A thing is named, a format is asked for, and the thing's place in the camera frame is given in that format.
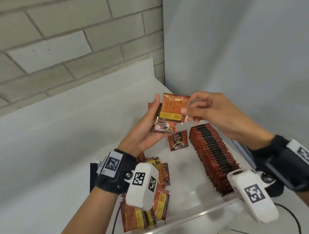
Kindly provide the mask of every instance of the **brick wall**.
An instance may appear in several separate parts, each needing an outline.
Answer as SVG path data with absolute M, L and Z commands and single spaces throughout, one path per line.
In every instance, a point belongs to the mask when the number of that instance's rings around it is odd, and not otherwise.
M 0 116 L 153 57 L 162 0 L 1 0 Z

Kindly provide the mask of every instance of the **white device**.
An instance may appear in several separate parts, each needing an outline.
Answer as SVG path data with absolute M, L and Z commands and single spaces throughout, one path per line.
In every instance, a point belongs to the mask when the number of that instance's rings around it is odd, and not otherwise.
M 227 178 L 255 221 L 267 224 L 279 218 L 278 209 L 264 189 L 271 183 L 265 183 L 259 174 L 241 168 L 228 173 Z
M 149 211 L 153 207 L 159 171 L 151 163 L 137 164 L 125 201 L 129 206 Z

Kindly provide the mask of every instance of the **barcode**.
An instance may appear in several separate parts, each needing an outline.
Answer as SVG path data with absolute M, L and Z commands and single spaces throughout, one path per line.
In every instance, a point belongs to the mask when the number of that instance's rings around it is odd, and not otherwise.
M 182 115 L 178 115 L 178 114 L 174 115 L 174 119 L 181 119 L 181 118 L 182 118 Z
M 159 202 L 165 202 L 165 194 L 164 193 L 160 193 L 160 196 L 159 196 Z

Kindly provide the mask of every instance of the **yellow label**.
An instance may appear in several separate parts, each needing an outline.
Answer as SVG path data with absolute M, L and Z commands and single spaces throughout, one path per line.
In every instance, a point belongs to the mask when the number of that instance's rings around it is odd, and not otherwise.
M 147 163 L 151 163 L 153 166 L 155 166 L 155 160 L 150 160 Z
M 173 113 L 167 113 L 167 112 L 161 112 L 160 118 L 163 119 L 173 119 L 173 120 L 181 120 L 182 114 L 173 114 Z
M 152 226 L 154 224 L 154 221 L 152 220 L 152 216 L 151 216 L 150 211 L 146 211 L 146 216 L 147 216 L 147 219 L 148 219 L 149 226 Z
M 144 229 L 143 213 L 140 209 L 135 208 L 135 216 L 138 229 Z
M 157 209 L 155 211 L 155 216 L 158 219 L 162 219 L 164 206 L 165 206 L 165 200 L 166 200 L 166 194 L 160 193 Z

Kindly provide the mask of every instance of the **black cable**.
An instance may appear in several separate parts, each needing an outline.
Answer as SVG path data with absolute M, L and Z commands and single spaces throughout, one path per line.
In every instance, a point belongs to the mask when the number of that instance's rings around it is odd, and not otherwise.
M 283 209 L 285 209 L 287 212 L 289 212 L 289 213 L 292 215 L 292 217 L 295 219 L 295 221 L 296 221 L 296 223 L 297 223 L 299 234 L 302 234 L 302 229 L 301 229 L 301 227 L 300 227 L 300 223 L 299 223 L 298 219 L 296 218 L 296 216 L 292 213 L 292 211 L 290 211 L 290 210 L 289 210 L 288 208 L 286 208 L 284 205 L 281 205 L 281 204 L 278 204 L 278 203 L 275 203 L 275 202 L 274 202 L 274 204 L 275 204 L 276 206 L 282 207 Z
M 116 226 L 116 221 L 117 221 L 117 218 L 118 218 L 118 214 L 119 214 L 120 208 L 121 208 L 121 206 L 122 206 L 123 203 L 125 203 L 125 199 L 124 199 L 123 202 L 119 205 L 119 208 L 118 208 L 118 210 L 117 210 L 117 214 L 116 214 L 116 217 L 115 217 L 115 221 L 114 221 L 114 226 L 113 226 L 112 234 L 114 234 L 115 226 Z

